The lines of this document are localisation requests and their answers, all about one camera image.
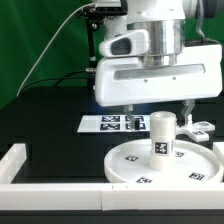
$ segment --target white border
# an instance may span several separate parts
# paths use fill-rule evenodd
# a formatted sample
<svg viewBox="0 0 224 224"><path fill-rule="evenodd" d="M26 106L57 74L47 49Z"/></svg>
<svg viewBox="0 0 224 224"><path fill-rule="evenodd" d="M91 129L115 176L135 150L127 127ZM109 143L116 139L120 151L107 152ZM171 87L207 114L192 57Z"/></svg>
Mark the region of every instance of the white border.
<svg viewBox="0 0 224 224"><path fill-rule="evenodd" d="M10 184L25 159L15 144L0 161L0 210L224 209L223 183Z"/></svg>

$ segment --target white plastic housing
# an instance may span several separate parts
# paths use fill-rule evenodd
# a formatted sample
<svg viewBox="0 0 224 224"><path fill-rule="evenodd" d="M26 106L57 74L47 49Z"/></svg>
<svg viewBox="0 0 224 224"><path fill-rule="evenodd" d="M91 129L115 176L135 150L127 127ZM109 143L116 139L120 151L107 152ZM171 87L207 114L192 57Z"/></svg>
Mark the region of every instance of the white plastic housing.
<svg viewBox="0 0 224 224"><path fill-rule="evenodd" d="M174 164L173 141L176 138L176 115L159 111L150 114L150 167L153 170L166 172Z"/></svg>
<svg viewBox="0 0 224 224"><path fill-rule="evenodd" d="M25 158L24 145L0 161L0 211L224 209L223 183L9 184Z"/></svg>
<svg viewBox="0 0 224 224"><path fill-rule="evenodd" d="M131 51L127 55L114 55L112 45L122 39L128 39L131 45ZM106 58L111 57L131 57L143 55L149 50L149 35L146 30L132 30L123 35L109 39L100 44L100 53Z"/></svg>
<svg viewBox="0 0 224 224"><path fill-rule="evenodd" d="M160 67L155 75L139 74L145 68L138 57L103 59L96 71L96 101L117 106L216 97L222 90L221 53L220 45L186 47L175 66Z"/></svg>
<svg viewBox="0 0 224 224"><path fill-rule="evenodd" d="M128 0L127 24L185 19L181 0Z"/></svg>

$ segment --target green wall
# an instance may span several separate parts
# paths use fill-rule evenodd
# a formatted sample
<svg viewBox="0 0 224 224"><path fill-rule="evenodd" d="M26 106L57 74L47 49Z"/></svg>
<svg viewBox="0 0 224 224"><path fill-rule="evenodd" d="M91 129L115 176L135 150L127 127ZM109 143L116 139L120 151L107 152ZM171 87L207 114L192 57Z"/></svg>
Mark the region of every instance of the green wall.
<svg viewBox="0 0 224 224"><path fill-rule="evenodd" d="M0 1L0 108L15 98L26 74L61 23L88 0ZM224 14L205 21L207 36L224 43ZM195 34L195 20L188 20L187 38ZM98 45L102 30L95 34ZM63 76L88 66L84 19L72 19L51 46L32 80Z"/></svg>

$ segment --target round white platform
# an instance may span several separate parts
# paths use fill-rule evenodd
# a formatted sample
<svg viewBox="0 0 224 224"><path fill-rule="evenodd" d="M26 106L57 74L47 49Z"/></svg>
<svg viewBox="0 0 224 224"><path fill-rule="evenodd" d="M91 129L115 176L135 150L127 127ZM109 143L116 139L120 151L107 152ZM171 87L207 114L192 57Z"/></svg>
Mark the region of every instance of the round white platform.
<svg viewBox="0 0 224 224"><path fill-rule="evenodd" d="M174 163L165 172L150 168L150 150L150 139L127 142L112 149L104 160L107 179L112 183L222 181L223 168L205 147L175 140Z"/></svg>

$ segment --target black table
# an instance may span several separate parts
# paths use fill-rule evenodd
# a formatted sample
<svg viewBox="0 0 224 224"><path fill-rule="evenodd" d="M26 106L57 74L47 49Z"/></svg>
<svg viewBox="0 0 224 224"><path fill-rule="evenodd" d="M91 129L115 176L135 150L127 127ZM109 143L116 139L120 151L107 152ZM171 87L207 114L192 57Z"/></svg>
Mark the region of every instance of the black table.
<svg viewBox="0 0 224 224"><path fill-rule="evenodd" d="M170 111L181 102L135 106L134 114ZM14 143L26 143L28 159L13 180L18 183L106 183L103 160L113 147L148 138L147 132L77 133L83 115L121 114L122 107L101 108L85 87L39 87L0 111L0 157ZM194 121L216 125L210 141L224 141L224 98L196 101ZM178 139L190 141L186 136ZM224 223L224 211L1 211L0 223Z"/></svg>

